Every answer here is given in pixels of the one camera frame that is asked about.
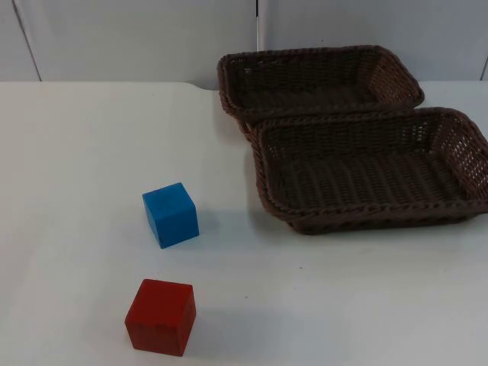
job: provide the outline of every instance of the blue cube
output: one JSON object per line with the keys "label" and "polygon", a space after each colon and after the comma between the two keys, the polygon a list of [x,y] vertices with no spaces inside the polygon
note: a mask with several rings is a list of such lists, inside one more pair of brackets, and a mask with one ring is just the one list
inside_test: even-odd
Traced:
{"label": "blue cube", "polygon": [[143,201],[161,248],[198,236],[197,210],[182,183],[145,193]]}

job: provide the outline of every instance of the wicker basket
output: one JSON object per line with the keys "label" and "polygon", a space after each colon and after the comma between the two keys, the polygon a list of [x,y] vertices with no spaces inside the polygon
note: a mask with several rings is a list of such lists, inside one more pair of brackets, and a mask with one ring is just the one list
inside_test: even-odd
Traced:
{"label": "wicker basket", "polygon": [[450,223],[488,212],[488,144],[458,111],[274,119],[251,136],[265,209],[301,233]]}
{"label": "wicker basket", "polygon": [[400,60],[379,46],[238,53],[218,64],[220,100],[249,139],[264,118],[413,108],[424,100]]}

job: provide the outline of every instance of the red cube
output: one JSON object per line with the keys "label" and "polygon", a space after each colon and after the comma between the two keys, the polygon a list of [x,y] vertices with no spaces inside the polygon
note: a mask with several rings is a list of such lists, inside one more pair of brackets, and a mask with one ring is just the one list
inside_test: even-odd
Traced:
{"label": "red cube", "polygon": [[125,318],[135,349],[182,356],[197,315],[193,287],[143,280]]}

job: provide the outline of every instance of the toy block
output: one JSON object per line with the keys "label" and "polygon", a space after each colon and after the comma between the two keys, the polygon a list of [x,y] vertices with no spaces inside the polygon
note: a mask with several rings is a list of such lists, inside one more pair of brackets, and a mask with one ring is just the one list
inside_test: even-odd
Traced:
{"label": "toy block", "polygon": [[199,235],[197,210],[182,183],[145,193],[143,201],[161,248]]}
{"label": "toy block", "polygon": [[135,349],[182,356],[196,315],[190,284],[145,279],[125,326]]}

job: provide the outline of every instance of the basket rim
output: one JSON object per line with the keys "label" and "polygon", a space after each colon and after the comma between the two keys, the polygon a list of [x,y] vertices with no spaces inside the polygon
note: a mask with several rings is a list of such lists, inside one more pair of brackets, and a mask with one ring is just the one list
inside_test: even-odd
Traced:
{"label": "basket rim", "polygon": [[251,135],[251,143],[253,149],[253,155],[255,160],[256,178],[259,188],[258,192],[262,200],[271,205],[274,209],[274,215],[280,217],[282,220],[295,221],[306,220],[311,217],[316,217],[324,214],[346,214],[354,211],[366,211],[366,212],[378,212],[378,211],[401,211],[401,210],[434,210],[440,207],[473,207],[473,206],[486,206],[488,205],[488,199],[467,199],[467,200],[451,200],[451,201],[432,201],[432,202],[411,202],[408,204],[337,204],[330,205],[328,207],[317,208],[293,208],[286,204],[276,200],[270,194],[268,186],[267,173],[269,168],[264,157],[263,151],[263,136],[265,132],[271,128],[286,128],[286,126],[297,124],[322,124],[330,122],[348,123],[355,120],[369,120],[371,118],[378,119],[390,119],[392,117],[402,117],[416,114],[450,114],[461,117],[466,123],[468,123],[477,132],[477,140],[481,145],[481,148],[486,154],[488,154],[488,142],[480,132],[478,126],[463,112],[457,111],[452,108],[417,108],[409,111],[382,111],[382,112],[370,112],[366,114],[347,114],[347,115],[322,115],[322,116],[302,116],[302,117],[285,117],[274,118],[270,120],[264,120],[258,127],[253,128],[253,134]]}
{"label": "basket rim", "polygon": [[[398,101],[398,102],[368,102],[368,103],[354,103],[354,104],[336,104],[330,105],[327,107],[316,105],[316,106],[306,106],[306,107],[299,107],[294,106],[292,108],[287,107],[279,107],[279,108],[267,108],[267,107],[251,107],[246,108],[243,107],[238,101],[235,101],[231,98],[229,94],[229,90],[231,89],[231,85],[229,83],[229,69],[226,68],[228,62],[232,61],[233,59],[239,58],[275,58],[279,56],[295,56],[295,55],[318,55],[322,53],[332,53],[332,52],[347,52],[350,50],[373,50],[378,52],[378,54],[382,54],[388,56],[395,62],[404,73],[406,79],[408,79],[415,91],[416,96],[413,99],[405,100],[405,101]],[[266,117],[267,115],[271,115],[276,111],[289,111],[293,110],[296,111],[298,114],[302,113],[338,113],[342,111],[374,111],[378,109],[386,109],[386,107],[391,108],[398,108],[398,107],[405,107],[405,108],[414,108],[421,104],[425,99],[424,91],[420,88],[419,82],[413,77],[412,73],[403,65],[400,58],[390,51],[389,49],[379,46],[379,45],[354,45],[354,46],[344,46],[344,47],[314,47],[314,48],[296,48],[296,49],[289,49],[289,50],[263,50],[263,51],[255,51],[255,52],[241,52],[241,53],[230,53],[222,58],[220,58],[217,64],[217,74],[219,76],[219,94],[220,97],[225,100],[227,105],[232,108],[231,114],[247,118],[247,122],[252,122],[252,120],[260,117]]]}

